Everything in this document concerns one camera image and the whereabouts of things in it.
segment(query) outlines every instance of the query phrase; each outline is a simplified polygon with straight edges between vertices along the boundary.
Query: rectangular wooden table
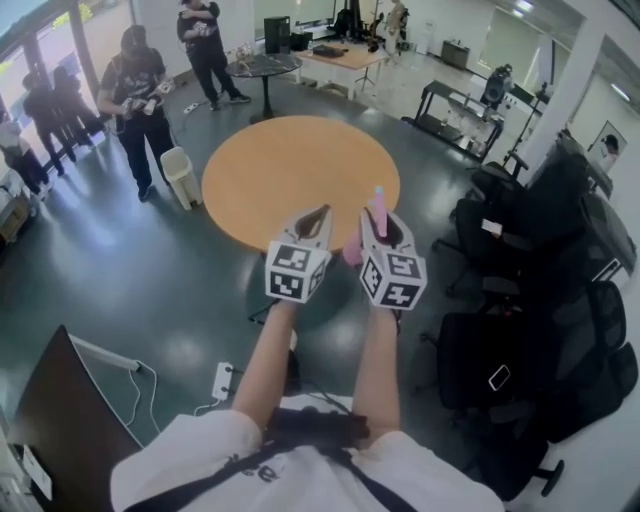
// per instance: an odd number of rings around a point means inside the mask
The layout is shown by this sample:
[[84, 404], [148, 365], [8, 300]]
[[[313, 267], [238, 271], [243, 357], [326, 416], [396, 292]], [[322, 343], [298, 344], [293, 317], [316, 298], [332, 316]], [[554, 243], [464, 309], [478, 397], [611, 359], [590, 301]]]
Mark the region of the rectangular wooden table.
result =
[[[337, 57], [335, 59], [314, 55], [308, 50], [298, 52], [296, 55], [303, 59], [303, 61], [315, 61], [326, 64], [330, 70], [330, 78], [327, 82], [340, 83], [340, 81], [337, 80], [338, 74], [346, 72], [348, 80], [347, 84], [343, 85], [346, 85], [349, 88], [350, 100], [353, 100], [356, 97], [356, 86], [358, 82], [362, 82], [363, 91], [367, 81], [371, 82], [374, 87], [376, 86], [380, 79], [382, 63], [389, 57], [384, 50], [378, 50], [376, 53], [369, 53], [369, 49], [366, 45], [349, 43], [326, 43], [326, 46], [349, 51], [342, 57]], [[377, 66], [375, 82], [369, 78], [369, 68], [373, 66]], [[304, 65], [298, 69], [297, 83], [302, 82], [303, 68]]]

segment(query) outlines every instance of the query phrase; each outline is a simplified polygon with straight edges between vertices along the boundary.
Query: smartphone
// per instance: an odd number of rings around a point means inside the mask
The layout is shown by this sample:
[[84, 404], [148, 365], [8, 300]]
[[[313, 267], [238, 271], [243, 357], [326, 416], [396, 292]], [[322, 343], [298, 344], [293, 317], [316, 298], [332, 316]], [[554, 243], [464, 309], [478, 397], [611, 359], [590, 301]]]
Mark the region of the smartphone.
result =
[[509, 377], [511, 377], [511, 372], [509, 368], [503, 364], [498, 368], [496, 373], [489, 377], [489, 386], [491, 386], [491, 389], [494, 391], [498, 391], [509, 380]]

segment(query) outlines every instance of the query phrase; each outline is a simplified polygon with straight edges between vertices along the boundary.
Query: framed picture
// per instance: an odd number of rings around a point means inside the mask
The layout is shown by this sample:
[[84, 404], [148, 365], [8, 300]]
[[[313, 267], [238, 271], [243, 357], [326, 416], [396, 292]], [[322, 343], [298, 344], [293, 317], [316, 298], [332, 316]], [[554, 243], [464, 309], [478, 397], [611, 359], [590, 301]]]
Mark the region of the framed picture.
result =
[[607, 156], [607, 147], [604, 145], [604, 138], [607, 135], [615, 135], [618, 139], [618, 146], [620, 148], [620, 154], [624, 151], [624, 148], [627, 146], [627, 140], [620, 134], [618, 130], [616, 130], [615, 126], [613, 126], [609, 121], [604, 123], [604, 127], [600, 130], [600, 135], [596, 138], [596, 140], [589, 146], [589, 155], [596, 161], [599, 162], [605, 156]]

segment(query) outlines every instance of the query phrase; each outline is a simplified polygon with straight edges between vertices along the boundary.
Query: round wooden table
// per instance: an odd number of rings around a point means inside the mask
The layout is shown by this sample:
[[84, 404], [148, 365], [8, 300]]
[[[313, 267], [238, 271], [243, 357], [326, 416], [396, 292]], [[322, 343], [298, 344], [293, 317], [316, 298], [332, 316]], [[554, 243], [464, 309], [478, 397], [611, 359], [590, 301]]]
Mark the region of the round wooden table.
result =
[[261, 252], [296, 213], [329, 204], [329, 249], [336, 251], [358, 229], [378, 185], [393, 210], [398, 170], [373, 138], [341, 121], [289, 116], [249, 126], [222, 144], [207, 164], [202, 194], [223, 231]]

